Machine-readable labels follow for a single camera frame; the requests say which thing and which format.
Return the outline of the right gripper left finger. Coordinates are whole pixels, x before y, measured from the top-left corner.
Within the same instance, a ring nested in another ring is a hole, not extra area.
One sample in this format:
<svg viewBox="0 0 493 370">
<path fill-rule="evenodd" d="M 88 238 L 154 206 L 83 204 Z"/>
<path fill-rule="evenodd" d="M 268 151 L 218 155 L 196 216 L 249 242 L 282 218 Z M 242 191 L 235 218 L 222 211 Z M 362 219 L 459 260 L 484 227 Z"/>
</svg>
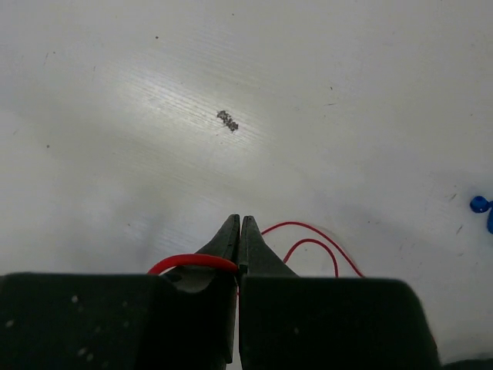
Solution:
<svg viewBox="0 0 493 370">
<path fill-rule="evenodd" d="M 224 369 L 233 359 L 240 218 L 199 255 L 151 274 L 1 278 L 3 369 Z"/>
</svg>

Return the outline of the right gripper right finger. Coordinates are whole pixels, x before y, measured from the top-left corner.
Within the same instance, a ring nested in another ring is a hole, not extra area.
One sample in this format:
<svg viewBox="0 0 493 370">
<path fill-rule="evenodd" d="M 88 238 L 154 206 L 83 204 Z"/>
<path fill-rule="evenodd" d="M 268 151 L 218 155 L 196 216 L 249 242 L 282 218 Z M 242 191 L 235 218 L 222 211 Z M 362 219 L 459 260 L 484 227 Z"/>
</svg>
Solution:
<svg viewBox="0 0 493 370">
<path fill-rule="evenodd" d="M 300 277 L 243 219 L 239 351 L 245 369 L 438 369 L 417 295 L 403 281 Z"/>
</svg>

